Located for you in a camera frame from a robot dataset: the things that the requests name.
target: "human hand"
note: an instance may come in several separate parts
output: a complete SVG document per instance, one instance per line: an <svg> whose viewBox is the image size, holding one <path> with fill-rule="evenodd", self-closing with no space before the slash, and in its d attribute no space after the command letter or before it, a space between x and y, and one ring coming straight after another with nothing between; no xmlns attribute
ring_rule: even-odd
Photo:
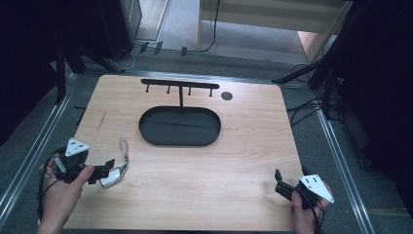
<svg viewBox="0 0 413 234"><path fill-rule="evenodd" d="M43 183L44 189L51 187L44 195L43 218L37 230L38 234L60 233L82 195L83 185L94 172L94 166L87 166L74 181L65 183L57 180L54 163L52 159L47 168L50 177L45 177Z"/></svg>
<svg viewBox="0 0 413 234"><path fill-rule="evenodd" d="M327 188L328 192L332 195L330 187L324 183L325 187ZM314 234L316 230L316 221L314 218L314 214L311 209L303 210L302 207L302 200L301 196L298 192L294 191L292 193L292 207L294 212L293 217L293 225L294 225L294 232L296 234ZM330 204L327 200L320 198L319 199L320 205L322 209L325 210L328 205ZM321 213L320 206L315 206L314 210L316 212L317 217Z"/></svg>

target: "round black dot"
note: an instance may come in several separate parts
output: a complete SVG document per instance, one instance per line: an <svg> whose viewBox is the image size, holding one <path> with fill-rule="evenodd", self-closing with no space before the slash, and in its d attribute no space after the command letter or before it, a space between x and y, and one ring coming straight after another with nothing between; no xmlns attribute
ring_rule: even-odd
<svg viewBox="0 0 413 234"><path fill-rule="evenodd" d="M222 93L221 94L221 97L224 99L224 100L230 100L230 99L232 99L232 94L231 93L229 93L229 92L224 92L224 93Z"/></svg>

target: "white triangular marker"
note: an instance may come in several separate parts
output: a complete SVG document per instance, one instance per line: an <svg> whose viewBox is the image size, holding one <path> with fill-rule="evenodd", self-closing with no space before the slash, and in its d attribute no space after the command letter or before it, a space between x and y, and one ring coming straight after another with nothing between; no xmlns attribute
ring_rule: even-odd
<svg viewBox="0 0 413 234"><path fill-rule="evenodd" d="M327 200L330 203L334 203L334 199L331 196L325 184L322 182L319 175L306 175L300 177L301 182L312 192L319 195L319 197Z"/></svg>
<svg viewBox="0 0 413 234"><path fill-rule="evenodd" d="M81 153L83 151L86 151L90 149L91 147L88 144L82 143L81 141L78 141L74 139L73 137L69 140L67 143L67 148L66 148L66 157L73 156L75 154Z"/></svg>

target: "gray floor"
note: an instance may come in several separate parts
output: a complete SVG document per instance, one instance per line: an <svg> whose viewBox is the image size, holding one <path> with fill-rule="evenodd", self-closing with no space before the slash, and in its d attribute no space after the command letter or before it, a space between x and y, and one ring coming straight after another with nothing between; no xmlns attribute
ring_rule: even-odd
<svg viewBox="0 0 413 234"><path fill-rule="evenodd" d="M223 35L219 34L218 30L219 27L217 29L217 35L218 38L221 38ZM163 33L164 32L161 34L161 38L165 42L169 41L166 34ZM271 79L281 78L289 74L295 64L305 63L303 60L305 56L302 49L300 52L300 46L296 43L298 35L296 35L294 39L292 38L294 34L291 32L288 33L286 38L290 39L287 41L292 43L286 46L286 48L280 46L280 48L274 52L277 54L275 58L269 58L265 56L265 54L260 54L259 50L256 52L257 56L250 53L248 58L245 58L245 54L236 53L237 49L220 56L218 54L189 54L186 57L182 57L179 52L169 50L162 50L159 55L155 56L154 50L148 49L148 51L143 54L139 54L138 51L133 52L135 57L134 66L128 69L126 74L148 74L157 76L165 76L165 73L154 72L166 72L169 76L182 76L183 74L190 76L190 74L197 74L207 76L210 79L231 79L239 82L270 84ZM217 51L221 47L224 47L225 43L223 43L223 41L217 40L216 42ZM250 45L250 43L244 41L244 45ZM122 66L129 66L132 64L132 59L131 57L125 57L117 61L117 63ZM15 205L0 229L1 233L35 233L37 225L36 193L38 185L36 168L45 160L49 152L66 144L67 140L74 136L77 129L76 122L82 115L82 111L74 107L87 106L98 77L107 73L94 63L87 63L87 66L88 69L85 75L73 79L74 88L71 93L71 98L51 136L47 139L45 147L40 149L41 157L34 163L36 166L26 172L29 175L28 181L20 194L18 194L19 196L16 199ZM282 94L287 108L298 106L314 97L306 85L297 80L291 82L288 86L282 87ZM2 172L0 187L2 188L2 194L15 178L19 165L23 163L27 153L30 152L30 147L42 130L50 112L55 107L55 97L56 89L53 89L39 102L35 110L24 119L10 139L0 147L0 157L4 162L7 162L0 164L0 170ZM297 118L305 114L306 112L299 113ZM394 234L413 233L412 219L400 201L395 191L394 183L379 172L372 173L363 170L358 164L357 151L348 136L345 123L331 122L330 124L340 142L345 161L349 166L357 190L361 195L362 202L368 210L375 232ZM294 126L292 130L302 165L312 173L319 174L327 181L332 187L335 196L336 203L326 211L323 225L324 233L363 233L357 222L348 191L346 191L346 187L344 186L329 142L325 137L324 129L321 127L318 114ZM65 233L114 232L107 230L67 230Z"/></svg>

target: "wooden tabletop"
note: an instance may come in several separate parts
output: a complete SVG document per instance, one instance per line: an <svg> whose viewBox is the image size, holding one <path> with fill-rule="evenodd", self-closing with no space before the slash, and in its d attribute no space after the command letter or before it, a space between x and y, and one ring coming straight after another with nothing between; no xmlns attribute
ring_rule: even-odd
<svg viewBox="0 0 413 234"><path fill-rule="evenodd" d="M125 137L130 167L109 188L85 185L65 228L292 230L290 202L275 192L274 173L280 169L289 184L302 173L280 88L192 80L220 86L212 97L203 89L188 96L184 88L183 100L217 113L218 139L203 147L156 146L142 138L140 116L154 106L179 105L178 88L167 94L168 87L150 86L146 93L142 78L98 81L75 138L91 146L87 164L114 158L122 166L119 139ZM224 100L223 92L233 98Z"/></svg>

